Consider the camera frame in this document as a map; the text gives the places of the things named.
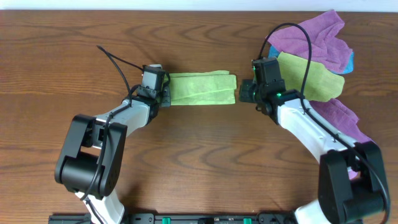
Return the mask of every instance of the blue cloth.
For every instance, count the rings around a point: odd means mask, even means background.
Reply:
[[[271,46],[271,48],[269,49],[268,57],[269,58],[270,57],[278,57],[279,54],[280,54],[280,52],[274,46]],[[338,74],[338,75],[344,75],[344,74],[352,72],[353,70],[354,70],[354,52],[349,57],[349,62],[347,64],[346,68],[344,69],[343,73],[336,73],[334,71],[331,71],[331,72],[333,72],[334,74]]]

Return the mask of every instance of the wooden table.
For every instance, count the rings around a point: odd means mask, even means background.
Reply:
[[[170,72],[229,70],[240,85],[273,27],[319,14],[0,11],[0,223],[86,212],[53,173],[71,119],[104,113],[126,95],[95,45]],[[339,100],[382,149],[398,223],[398,14],[339,15],[346,26],[338,37],[355,51]],[[141,81],[138,70],[121,67],[131,85]],[[254,105],[236,102],[162,109],[126,140],[116,188],[133,212],[256,214],[305,205],[317,186],[318,164],[302,144]]]

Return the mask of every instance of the yellow-green cloth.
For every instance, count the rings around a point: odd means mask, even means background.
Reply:
[[[170,78],[172,106],[235,103],[236,76],[229,71],[171,73]]]
[[[285,80],[286,90],[300,91],[307,59],[281,52],[278,56],[278,63],[280,74]],[[327,102],[340,96],[343,86],[343,77],[329,72],[322,63],[311,61],[304,89],[304,96],[307,100]]]

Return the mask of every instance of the green cloth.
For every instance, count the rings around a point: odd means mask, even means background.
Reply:
[[[281,52],[278,56],[280,74],[285,80],[286,90],[301,90],[307,59]],[[327,102],[340,96],[343,91],[344,78],[335,75],[322,63],[311,61],[305,84],[304,96],[307,100]]]
[[[236,76],[229,71],[171,73],[170,78],[172,106],[235,103]]]

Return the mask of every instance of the white wall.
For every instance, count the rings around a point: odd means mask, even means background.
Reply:
[[[398,0],[0,0],[0,9],[398,12]]]

